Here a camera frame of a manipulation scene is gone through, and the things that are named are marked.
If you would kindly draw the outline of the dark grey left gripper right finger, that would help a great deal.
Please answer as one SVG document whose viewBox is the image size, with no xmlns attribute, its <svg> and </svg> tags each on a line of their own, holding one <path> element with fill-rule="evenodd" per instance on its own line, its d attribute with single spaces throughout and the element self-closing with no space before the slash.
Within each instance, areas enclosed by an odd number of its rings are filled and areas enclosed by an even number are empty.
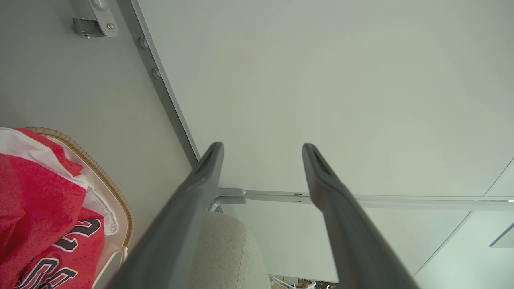
<svg viewBox="0 0 514 289">
<path fill-rule="evenodd" d="M 416 289 L 413 277 L 312 143 L 302 147 L 310 198 L 322 212 L 342 289 Z"/>
</svg>

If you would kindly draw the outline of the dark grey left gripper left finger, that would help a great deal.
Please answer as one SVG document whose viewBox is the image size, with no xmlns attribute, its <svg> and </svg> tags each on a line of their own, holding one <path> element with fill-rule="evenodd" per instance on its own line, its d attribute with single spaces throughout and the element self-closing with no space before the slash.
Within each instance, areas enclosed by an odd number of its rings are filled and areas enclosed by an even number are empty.
<svg viewBox="0 0 514 289">
<path fill-rule="evenodd" d="M 223 144 L 212 143 L 129 253 L 109 289 L 189 287 L 203 219 L 218 194 L 223 159 Z"/>
</svg>

